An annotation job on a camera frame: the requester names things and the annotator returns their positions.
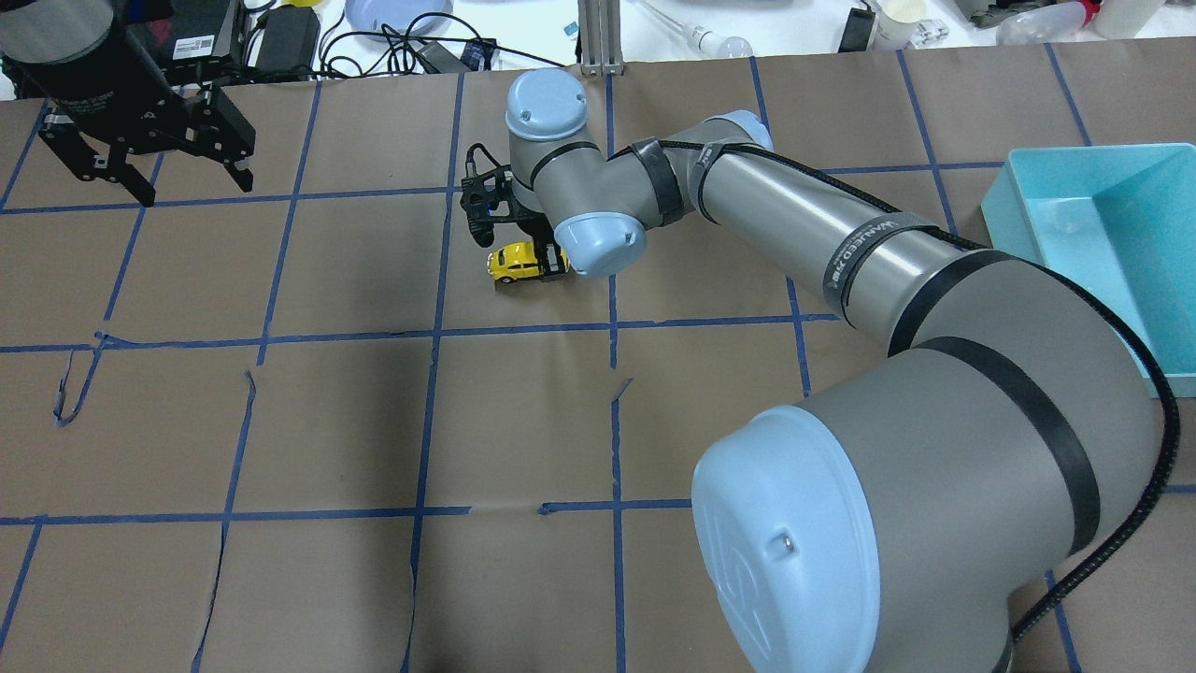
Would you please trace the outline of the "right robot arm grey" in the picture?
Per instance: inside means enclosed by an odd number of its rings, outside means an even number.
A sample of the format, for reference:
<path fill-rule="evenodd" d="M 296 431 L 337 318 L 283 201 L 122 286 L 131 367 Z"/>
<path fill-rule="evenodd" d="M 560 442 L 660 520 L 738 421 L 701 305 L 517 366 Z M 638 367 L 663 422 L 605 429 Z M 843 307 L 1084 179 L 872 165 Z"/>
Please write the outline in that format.
<path fill-rule="evenodd" d="M 1079 282 L 775 149 L 748 109 L 602 149 L 576 73 L 505 91 L 507 163 L 462 208 L 610 279 L 684 218 L 804 285 L 862 365 L 692 469 L 722 616 L 757 672 L 1008 672 L 1174 472 L 1182 412 L 1143 336 Z"/>

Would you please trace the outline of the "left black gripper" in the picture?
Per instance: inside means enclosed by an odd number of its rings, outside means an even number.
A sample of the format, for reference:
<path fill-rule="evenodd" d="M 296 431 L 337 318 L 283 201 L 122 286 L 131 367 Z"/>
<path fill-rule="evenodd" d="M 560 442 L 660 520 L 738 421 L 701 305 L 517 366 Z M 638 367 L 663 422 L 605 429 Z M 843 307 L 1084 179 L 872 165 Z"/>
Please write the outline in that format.
<path fill-rule="evenodd" d="M 254 189 L 255 128 L 216 85 L 184 97 L 138 57 L 39 65 L 37 84 L 51 100 L 38 135 L 77 179 L 117 183 L 153 208 L 155 189 L 128 157 L 182 149 L 221 165 L 240 192 Z"/>

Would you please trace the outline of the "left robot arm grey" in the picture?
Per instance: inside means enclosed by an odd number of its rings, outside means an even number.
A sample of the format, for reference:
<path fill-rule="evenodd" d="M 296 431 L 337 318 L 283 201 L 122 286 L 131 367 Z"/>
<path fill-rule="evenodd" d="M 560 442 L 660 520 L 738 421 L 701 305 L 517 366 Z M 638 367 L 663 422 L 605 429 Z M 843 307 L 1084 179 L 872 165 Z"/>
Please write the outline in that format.
<path fill-rule="evenodd" d="M 181 149 L 251 191 L 255 128 L 218 86 L 175 93 L 110 1 L 5 1 L 1 43 L 48 99 L 38 135 L 77 179 L 117 183 L 150 208 L 155 189 L 129 157 Z"/>

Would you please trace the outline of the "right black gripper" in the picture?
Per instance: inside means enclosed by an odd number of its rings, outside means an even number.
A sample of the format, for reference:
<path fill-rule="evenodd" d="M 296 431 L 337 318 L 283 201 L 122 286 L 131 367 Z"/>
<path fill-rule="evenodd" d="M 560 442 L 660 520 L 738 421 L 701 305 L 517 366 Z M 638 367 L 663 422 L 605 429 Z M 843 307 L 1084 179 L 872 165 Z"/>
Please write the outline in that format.
<path fill-rule="evenodd" d="M 569 273 L 565 252 L 553 243 L 548 218 L 527 208 L 515 197 L 517 181 L 508 165 L 478 175 L 475 165 L 466 165 L 460 181 L 460 206 L 466 218 L 466 230 L 478 246 L 494 246 L 496 224 L 515 224 L 521 233 L 541 244 L 541 279 L 557 279 Z"/>

